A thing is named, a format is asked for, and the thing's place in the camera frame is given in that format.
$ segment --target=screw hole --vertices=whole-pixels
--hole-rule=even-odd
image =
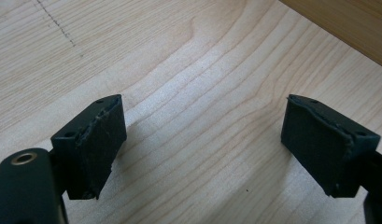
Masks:
[[[23,165],[25,163],[33,161],[36,158],[36,156],[37,155],[34,152],[26,152],[26,153],[23,153],[23,154],[15,157],[12,160],[12,164],[13,165]]]
[[[74,135],[75,135],[74,132],[70,132],[70,133],[66,133],[66,134],[64,135],[64,137],[72,137],[72,136],[74,136]]]
[[[366,136],[366,133],[365,133],[365,132],[356,131],[356,134],[357,134],[357,135],[361,135],[361,136]]]

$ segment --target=wooden table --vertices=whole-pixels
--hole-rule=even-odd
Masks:
[[[364,222],[280,132],[294,93],[382,136],[382,67],[282,3],[0,1],[0,161],[115,93],[128,141],[71,223]]]

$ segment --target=dashed pencil mark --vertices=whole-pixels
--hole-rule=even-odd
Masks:
[[[43,10],[46,12],[46,14],[48,14],[48,16],[51,18],[51,20],[57,25],[57,27],[59,27],[59,29],[62,31],[62,34],[64,35],[65,38],[67,38],[69,40],[69,42],[72,44],[72,47],[74,47],[76,44],[74,43],[74,41],[71,39],[71,37],[69,36],[69,33],[67,33],[63,27],[60,25],[59,22],[57,22],[53,16],[46,10],[46,8],[43,6],[42,2],[40,0],[36,0],[38,2],[38,4],[43,8]]]

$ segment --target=black mechanical part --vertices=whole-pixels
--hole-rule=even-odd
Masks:
[[[120,95],[102,98],[51,137],[0,164],[0,223],[68,223],[62,194],[98,199],[126,140]]]
[[[380,136],[314,99],[288,98],[281,142],[334,198],[353,198],[360,186],[367,223],[382,223]]]

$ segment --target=wooden surface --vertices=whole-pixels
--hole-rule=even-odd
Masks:
[[[382,135],[382,67],[284,4],[0,1],[0,161],[115,93],[128,141],[71,223],[364,222],[280,132],[294,93]]]
[[[382,0],[281,0],[382,65]]]

